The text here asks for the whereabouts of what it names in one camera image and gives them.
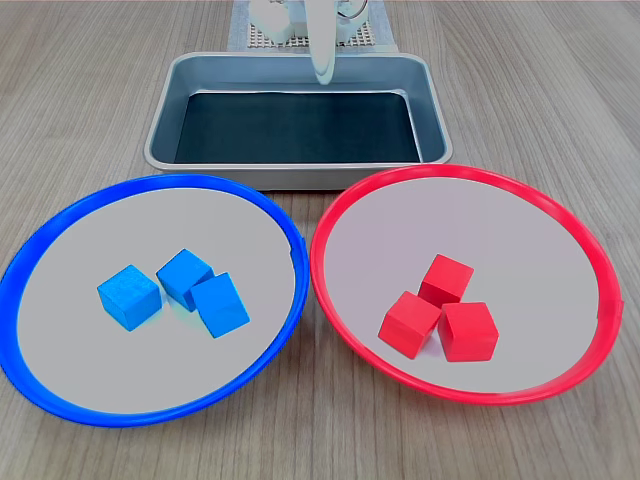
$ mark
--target wood grain surface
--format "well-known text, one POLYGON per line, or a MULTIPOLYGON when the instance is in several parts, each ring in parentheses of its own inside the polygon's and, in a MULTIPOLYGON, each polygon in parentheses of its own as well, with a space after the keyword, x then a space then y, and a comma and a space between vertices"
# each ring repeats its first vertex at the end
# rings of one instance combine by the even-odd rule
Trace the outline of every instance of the wood grain surface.
MULTIPOLYGON (((430 65, 452 162, 551 195, 611 256, 626 301, 602 368, 512 408, 418 394, 374 371, 313 294, 281 355, 188 418, 105 430, 43 413, 0 376, 0 479, 640 478, 640 4, 391 2, 430 65)), ((0 267, 48 218, 152 174, 169 63, 226 48, 231 4, 0 2, 0 267)), ((310 243, 331 194, 274 194, 310 243)))

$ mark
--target metal tray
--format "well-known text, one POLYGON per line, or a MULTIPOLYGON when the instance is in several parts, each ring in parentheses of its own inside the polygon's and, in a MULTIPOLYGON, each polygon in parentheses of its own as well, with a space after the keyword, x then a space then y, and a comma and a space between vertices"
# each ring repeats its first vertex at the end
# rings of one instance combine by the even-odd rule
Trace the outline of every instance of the metal tray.
MULTIPOLYGON (((418 57, 398 53, 338 54, 334 80, 320 85, 307 54, 190 53, 171 64, 144 147, 146 161, 170 172, 210 173, 255 189, 342 190, 377 171, 416 162, 251 163, 246 158, 221 163, 209 152, 206 161, 176 162, 189 99, 199 93, 396 93, 406 102, 417 163, 444 163, 451 158, 429 69, 418 57)), ((341 127, 350 134, 353 125, 341 127)), ((250 139, 247 129, 246 138, 250 139)), ((294 139, 282 132, 283 145, 294 139)), ((335 141, 333 137, 327 142, 335 141)))

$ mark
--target cube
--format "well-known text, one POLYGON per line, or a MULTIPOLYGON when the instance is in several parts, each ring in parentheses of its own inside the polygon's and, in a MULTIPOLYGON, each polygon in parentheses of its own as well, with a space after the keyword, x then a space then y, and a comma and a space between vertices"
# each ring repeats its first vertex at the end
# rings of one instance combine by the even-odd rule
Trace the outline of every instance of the cube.
POLYGON ((413 360, 435 330, 439 317, 439 308, 404 292, 385 315, 378 337, 413 360))
POLYGON ((181 250, 156 276, 171 298, 193 312, 196 309, 191 289, 213 278, 213 269, 189 250, 181 250))
POLYGON ((473 275, 473 268, 444 255, 436 255, 422 280, 418 296, 442 308, 445 303, 460 302, 473 275))
POLYGON ((107 313, 130 332, 162 308, 158 285, 133 265, 100 285, 98 295, 107 313))
POLYGON ((449 362, 491 360, 500 336, 484 303, 443 305, 438 334, 449 362))
POLYGON ((200 318, 214 338, 219 338, 250 321, 228 273, 196 285, 192 294, 200 318))

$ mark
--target blue plate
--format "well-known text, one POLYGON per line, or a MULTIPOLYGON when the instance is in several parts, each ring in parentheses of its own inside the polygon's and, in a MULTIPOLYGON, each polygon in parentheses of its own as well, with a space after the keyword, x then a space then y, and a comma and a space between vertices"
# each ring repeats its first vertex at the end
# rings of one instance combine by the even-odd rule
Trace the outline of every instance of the blue plate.
POLYGON ((137 427, 192 414, 232 394, 255 377, 284 347, 300 319, 310 284, 304 239, 286 213, 261 193, 239 183, 209 175, 158 175, 126 181, 100 190, 58 213, 23 245, 0 283, 0 364, 11 383, 31 402, 58 417, 100 427, 137 427), (119 200, 155 190, 198 188, 241 197, 266 212, 282 229, 290 246, 295 292, 283 327, 264 353, 231 382, 198 400, 149 413, 114 414, 79 407, 52 393, 28 368, 18 341, 21 301, 31 274, 47 249, 83 217, 119 200))

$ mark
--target blue cube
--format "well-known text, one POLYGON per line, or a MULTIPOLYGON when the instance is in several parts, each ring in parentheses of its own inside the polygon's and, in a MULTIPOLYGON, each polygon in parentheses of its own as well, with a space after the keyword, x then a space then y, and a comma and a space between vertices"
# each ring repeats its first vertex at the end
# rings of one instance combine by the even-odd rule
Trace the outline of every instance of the blue cube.
POLYGON ((193 312, 196 306, 193 303, 191 289, 213 278, 213 269, 189 250, 184 249, 162 267, 156 276, 167 295, 193 312))
POLYGON ((191 290, 200 318, 214 338, 249 323, 249 314, 228 273, 191 290))
POLYGON ((98 287, 102 306, 132 331, 162 308, 160 288, 133 265, 98 287))

